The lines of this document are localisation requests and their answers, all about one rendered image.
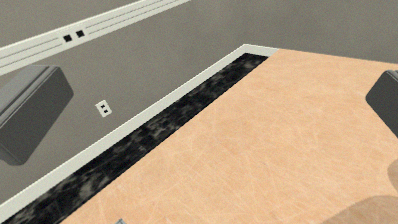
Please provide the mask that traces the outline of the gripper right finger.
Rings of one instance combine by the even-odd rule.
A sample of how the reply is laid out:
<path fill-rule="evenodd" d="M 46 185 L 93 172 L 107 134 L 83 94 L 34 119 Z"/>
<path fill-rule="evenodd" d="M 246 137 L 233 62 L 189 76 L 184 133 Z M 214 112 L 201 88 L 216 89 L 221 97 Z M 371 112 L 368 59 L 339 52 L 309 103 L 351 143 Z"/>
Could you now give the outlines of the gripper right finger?
<path fill-rule="evenodd" d="M 398 70 L 385 70 L 365 100 L 398 138 Z"/>

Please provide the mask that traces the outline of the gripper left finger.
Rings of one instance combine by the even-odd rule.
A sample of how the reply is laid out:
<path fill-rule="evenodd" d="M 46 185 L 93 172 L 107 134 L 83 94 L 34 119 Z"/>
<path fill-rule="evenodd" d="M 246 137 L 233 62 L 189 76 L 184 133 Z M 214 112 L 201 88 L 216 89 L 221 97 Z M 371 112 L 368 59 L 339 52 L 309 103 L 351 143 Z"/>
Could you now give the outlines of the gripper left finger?
<path fill-rule="evenodd" d="M 57 65 L 28 65 L 0 89 L 0 160 L 24 165 L 72 99 Z"/>

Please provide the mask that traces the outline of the grey flat base plate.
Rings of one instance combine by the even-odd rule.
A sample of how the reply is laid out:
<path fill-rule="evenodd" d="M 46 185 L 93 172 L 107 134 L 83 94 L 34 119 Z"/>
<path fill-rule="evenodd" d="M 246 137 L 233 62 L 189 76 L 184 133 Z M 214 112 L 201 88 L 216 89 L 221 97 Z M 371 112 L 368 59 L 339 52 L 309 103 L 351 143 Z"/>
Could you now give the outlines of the grey flat base plate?
<path fill-rule="evenodd" d="M 120 218 L 115 224 L 126 224 L 122 218 Z"/>

